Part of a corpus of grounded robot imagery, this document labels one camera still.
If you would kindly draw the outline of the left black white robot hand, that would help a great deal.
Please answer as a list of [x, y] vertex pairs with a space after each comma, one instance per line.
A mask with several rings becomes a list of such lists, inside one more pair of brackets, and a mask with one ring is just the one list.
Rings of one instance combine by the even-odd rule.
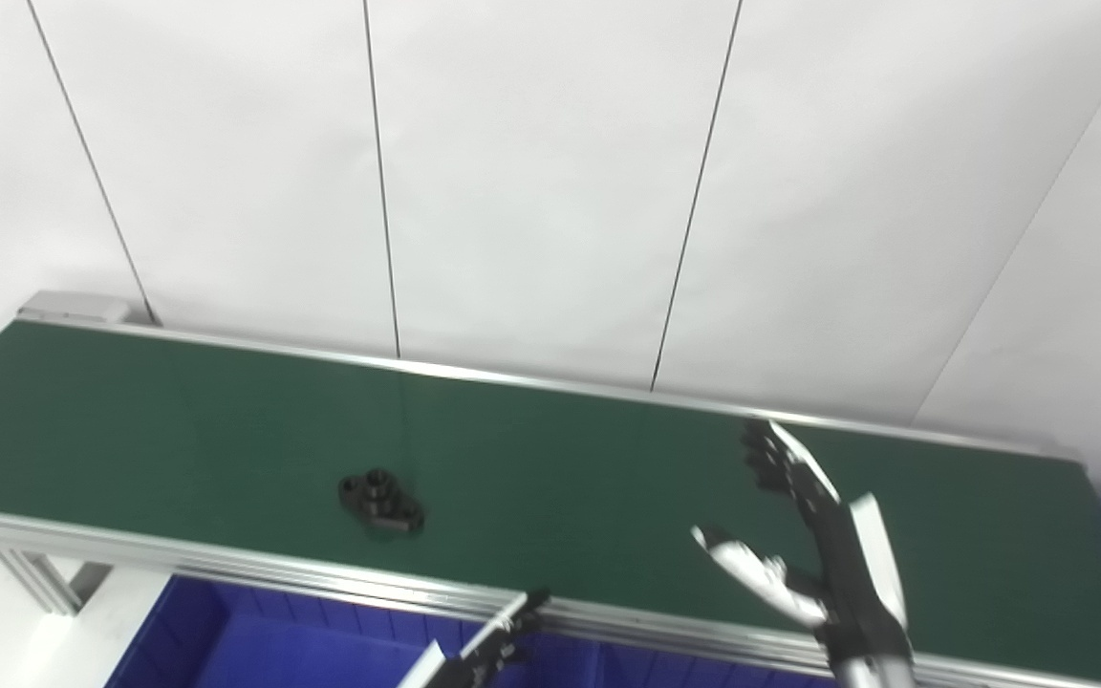
[[432, 641], [397, 686], [488, 687], [508, 666], [528, 662], [528, 652], [519, 646], [517, 640], [539, 630], [539, 610], [547, 601], [550, 601], [548, 588], [511, 598], [455, 655]]

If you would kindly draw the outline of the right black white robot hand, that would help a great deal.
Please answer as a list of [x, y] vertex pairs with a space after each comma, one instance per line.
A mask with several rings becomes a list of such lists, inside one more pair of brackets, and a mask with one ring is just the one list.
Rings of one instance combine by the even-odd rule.
[[724, 574], [813, 632], [840, 687], [915, 687], [915, 662], [898, 563], [871, 493], [844, 501], [803, 443], [773, 419], [743, 435], [756, 485], [791, 496], [813, 536], [821, 574], [761, 556], [719, 527], [693, 527]]

